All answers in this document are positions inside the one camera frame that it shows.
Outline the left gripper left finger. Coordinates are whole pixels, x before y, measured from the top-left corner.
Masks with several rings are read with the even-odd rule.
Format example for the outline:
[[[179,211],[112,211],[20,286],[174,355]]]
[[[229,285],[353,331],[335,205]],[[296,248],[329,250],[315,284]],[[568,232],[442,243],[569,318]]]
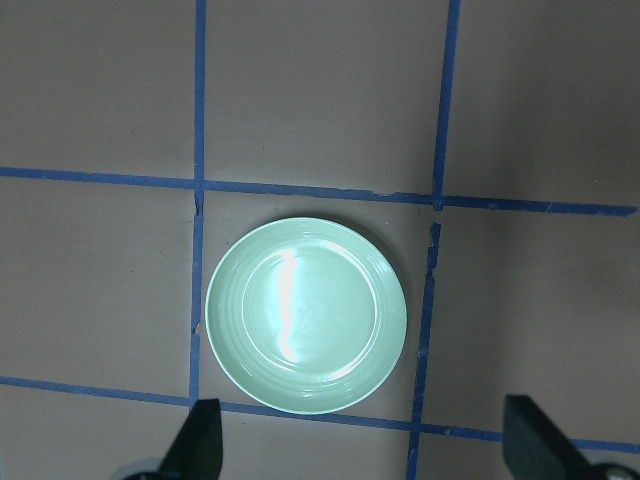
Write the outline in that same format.
[[[223,428],[218,399],[200,399],[191,408],[159,466],[122,479],[217,480],[223,467]]]

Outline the green plate near left arm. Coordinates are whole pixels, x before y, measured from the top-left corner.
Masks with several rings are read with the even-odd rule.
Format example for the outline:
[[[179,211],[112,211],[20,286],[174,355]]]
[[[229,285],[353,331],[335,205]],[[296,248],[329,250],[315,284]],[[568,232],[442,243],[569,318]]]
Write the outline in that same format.
[[[358,232],[287,218],[240,238],[205,298],[211,350],[245,394],[279,411],[318,415],[353,406],[394,370],[407,307],[382,252]]]

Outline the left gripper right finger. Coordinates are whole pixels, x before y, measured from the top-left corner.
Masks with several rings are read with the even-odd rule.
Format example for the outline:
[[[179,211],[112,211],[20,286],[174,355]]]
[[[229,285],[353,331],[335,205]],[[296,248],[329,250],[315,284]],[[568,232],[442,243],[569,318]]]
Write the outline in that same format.
[[[526,395],[503,404],[502,457],[517,480],[637,479],[639,472],[616,463],[589,462]]]

